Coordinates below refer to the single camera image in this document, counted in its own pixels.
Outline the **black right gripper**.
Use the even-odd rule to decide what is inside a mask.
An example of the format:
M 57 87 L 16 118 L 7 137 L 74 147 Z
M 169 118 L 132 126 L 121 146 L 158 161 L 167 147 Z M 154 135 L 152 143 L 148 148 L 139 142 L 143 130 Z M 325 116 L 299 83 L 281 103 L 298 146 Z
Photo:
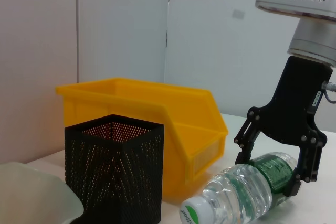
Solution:
M 322 84 L 331 75 L 331 67 L 323 63 L 289 57 L 271 101 L 250 108 L 234 138 L 241 148 L 235 164 L 250 161 L 254 142 L 263 132 L 273 140 L 300 148 L 297 166 L 284 189 L 286 197 L 298 193 L 302 180 L 316 182 L 327 136 L 317 128 L 314 116 L 322 98 Z

